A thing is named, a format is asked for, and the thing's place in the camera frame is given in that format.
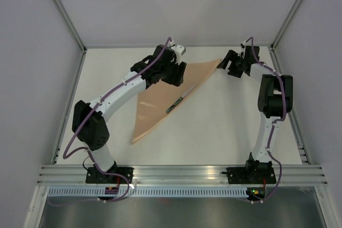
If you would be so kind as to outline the green handled table knife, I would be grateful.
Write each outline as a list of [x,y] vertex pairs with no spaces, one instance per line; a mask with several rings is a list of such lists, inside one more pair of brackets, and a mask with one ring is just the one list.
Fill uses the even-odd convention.
[[189,88],[186,92],[184,92],[179,99],[177,99],[167,110],[166,113],[170,113],[177,105],[181,103],[181,101],[196,87],[196,85]]

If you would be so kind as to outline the peach cloth napkin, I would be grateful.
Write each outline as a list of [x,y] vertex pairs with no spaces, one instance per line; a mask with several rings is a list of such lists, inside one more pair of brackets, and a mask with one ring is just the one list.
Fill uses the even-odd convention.
[[132,143],[138,142],[165,120],[181,103],[168,114],[166,110],[194,85],[196,87],[182,101],[195,92],[215,72],[221,61],[221,59],[214,59],[187,64],[184,81],[179,87],[160,81],[139,93]]

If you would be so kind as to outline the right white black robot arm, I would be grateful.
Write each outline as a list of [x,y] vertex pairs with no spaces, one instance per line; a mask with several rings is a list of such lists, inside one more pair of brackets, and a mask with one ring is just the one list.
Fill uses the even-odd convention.
[[277,131],[293,107],[293,77],[281,75],[261,62],[259,50],[258,46],[246,46],[240,53],[229,50],[217,66],[218,69],[226,69],[230,76],[240,78],[246,74],[260,83],[257,101],[261,114],[260,128],[244,169],[244,177],[251,183],[271,171],[274,160],[271,152]]

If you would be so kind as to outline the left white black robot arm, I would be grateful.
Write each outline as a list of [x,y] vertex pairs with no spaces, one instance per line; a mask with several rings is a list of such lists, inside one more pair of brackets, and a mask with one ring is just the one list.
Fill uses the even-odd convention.
[[72,139],[83,142],[104,183],[116,179],[116,162],[107,147],[110,133],[107,122],[128,100],[163,81],[179,87],[183,83],[186,62],[181,58],[186,48],[174,42],[158,45],[152,55],[135,63],[113,89],[88,103],[78,101],[74,106]]

